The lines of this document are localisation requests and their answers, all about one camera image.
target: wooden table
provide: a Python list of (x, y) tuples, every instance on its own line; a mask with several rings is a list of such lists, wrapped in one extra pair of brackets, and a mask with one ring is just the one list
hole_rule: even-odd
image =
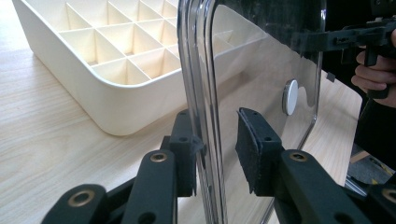
[[(361, 98), (322, 79), (318, 120), (304, 150), (343, 185)], [(175, 114), (129, 136), (101, 131), (24, 37), (11, 0), (0, 2), (0, 222), (39, 223), (58, 198), (83, 184), (114, 189), (171, 132)], [(179, 200), (180, 223), (203, 223), (198, 200)]]

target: clear plastic panel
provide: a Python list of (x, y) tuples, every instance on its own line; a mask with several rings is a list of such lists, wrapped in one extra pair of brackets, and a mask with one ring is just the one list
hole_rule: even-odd
[(260, 223), (272, 198), (248, 192), (235, 152), (239, 107), (260, 112), (284, 148), (301, 148), (318, 111), (321, 54), (295, 35), (324, 30), (314, 0), (182, 0), (180, 60), (199, 159), (206, 221)]

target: transparent plastic sheet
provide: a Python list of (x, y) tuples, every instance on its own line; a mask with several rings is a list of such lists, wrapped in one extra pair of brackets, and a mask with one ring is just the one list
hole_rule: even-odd
[[(301, 148), (318, 111), (319, 52), (295, 48), (293, 34), (322, 32), (325, 4), (314, 0), (181, 0), (178, 45), (198, 158), (206, 222), (260, 223), (271, 198), (248, 193), (234, 150), (239, 107), (260, 112), (284, 148)], [(294, 111), (284, 92), (298, 83)]]

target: organizer compartment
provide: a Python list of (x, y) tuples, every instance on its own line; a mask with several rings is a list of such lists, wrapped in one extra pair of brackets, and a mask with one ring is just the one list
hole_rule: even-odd
[[(185, 106), (177, 0), (13, 3), (32, 51), (105, 132), (131, 134)], [(253, 24), (231, 10), (224, 16), (233, 21), (215, 30), (214, 48), (228, 69), (242, 65), (233, 50), (251, 50), (264, 35), (234, 31), (230, 22)], [(220, 81), (231, 75), (220, 72)]]

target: human hand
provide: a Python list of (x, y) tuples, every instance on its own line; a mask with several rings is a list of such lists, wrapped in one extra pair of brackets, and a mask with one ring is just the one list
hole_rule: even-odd
[[(391, 41), (396, 47), (396, 30), (391, 34)], [(355, 70), (352, 77), (352, 84), (367, 93), (368, 90), (382, 91), (389, 85), (388, 97), (385, 99), (375, 99), (381, 105), (396, 108), (396, 59), (384, 58), (378, 55), (376, 65), (364, 66), (365, 51), (361, 52), (356, 60), (360, 65)]]

